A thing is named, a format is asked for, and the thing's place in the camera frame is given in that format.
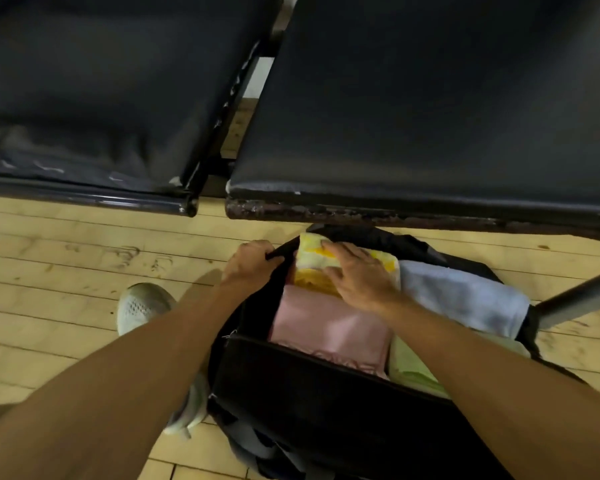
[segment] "white sneaker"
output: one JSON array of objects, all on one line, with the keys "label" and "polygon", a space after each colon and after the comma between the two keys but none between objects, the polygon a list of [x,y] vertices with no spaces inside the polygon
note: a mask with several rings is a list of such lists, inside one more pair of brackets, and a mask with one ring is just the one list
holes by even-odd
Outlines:
[{"label": "white sneaker", "polygon": [[[127,288],[118,302],[118,334],[124,335],[149,320],[167,313],[176,300],[166,290],[153,283],[138,283]],[[207,416],[209,385],[198,374],[189,387],[180,409],[174,412],[164,428],[167,435],[182,432],[190,438],[189,430]]]}]

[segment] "right hand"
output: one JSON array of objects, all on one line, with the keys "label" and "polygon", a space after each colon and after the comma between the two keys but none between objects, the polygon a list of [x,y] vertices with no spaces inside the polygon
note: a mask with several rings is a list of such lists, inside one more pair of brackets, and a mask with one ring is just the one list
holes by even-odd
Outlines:
[{"label": "right hand", "polygon": [[405,298],[396,290],[391,276],[380,261],[349,242],[322,242],[340,267],[327,267],[324,273],[331,279],[343,300],[356,308],[379,313],[384,305]]}]

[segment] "black leather upholstery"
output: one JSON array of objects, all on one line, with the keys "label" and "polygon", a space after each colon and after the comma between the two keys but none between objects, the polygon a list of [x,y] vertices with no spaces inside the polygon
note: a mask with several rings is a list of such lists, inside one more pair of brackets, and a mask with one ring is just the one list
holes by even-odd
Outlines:
[{"label": "black leather upholstery", "polygon": [[230,196],[600,225],[600,0],[299,0]]},{"label": "black leather upholstery", "polygon": [[167,187],[281,0],[12,0],[0,10],[0,174]]}]

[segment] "wooden floor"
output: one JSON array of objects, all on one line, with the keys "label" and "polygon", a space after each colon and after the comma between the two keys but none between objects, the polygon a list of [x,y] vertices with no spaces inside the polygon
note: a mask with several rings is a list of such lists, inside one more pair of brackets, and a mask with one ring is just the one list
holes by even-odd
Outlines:
[{"label": "wooden floor", "polygon": [[[128,286],[154,282],[178,298],[196,283],[204,293],[240,243],[268,239],[281,244],[304,227],[231,221],[224,216],[223,202],[214,200],[202,201],[200,215],[188,219],[0,198],[0,404],[23,400],[114,340],[116,300]],[[600,274],[596,241],[397,232],[413,234],[444,253],[484,262],[533,300]],[[538,341],[546,359],[600,390],[600,312],[541,332]],[[222,480],[245,478],[248,472],[210,422],[196,428],[190,441],[158,439],[141,478],[169,480],[172,475],[174,480]]]}]

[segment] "folded clothes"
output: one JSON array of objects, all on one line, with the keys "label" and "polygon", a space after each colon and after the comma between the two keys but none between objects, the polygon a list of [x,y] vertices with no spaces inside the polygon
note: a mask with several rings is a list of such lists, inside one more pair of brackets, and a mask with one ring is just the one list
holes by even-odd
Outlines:
[{"label": "folded clothes", "polygon": [[[481,331],[477,331],[476,333],[512,352],[525,357],[531,357],[531,354],[529,354],[528,350],[520,342]],[[429,368],[398,337],[393,338],[389,352],[389,379],[403,386],[449,399],[447,391],[439,384]]]},{"label": "folded clothes", "polygon": [[[293,283],[307,290],[319,291],[339,297],[339,293],[329,277],[322,272],[326,267],[340,267],[336,257],[322,248],[322,242],[329,240],[320,234],[304,232],[300,234],[300,247],[296,254],[296,271]],[[396,289],[400,289],[400,267],[398,259],[388,253],[366,250],[378,259],[392,277]]]},{"label": "folded clothes", "polygon": [[515,339],[529,298],[511,286],[442,266],[400,261],[402,290],[429,310],[474,330]]},{"label": "folded clothes", "polygon": [[332,295],[286,285],[269,341],[386,378],[391,331]]}]

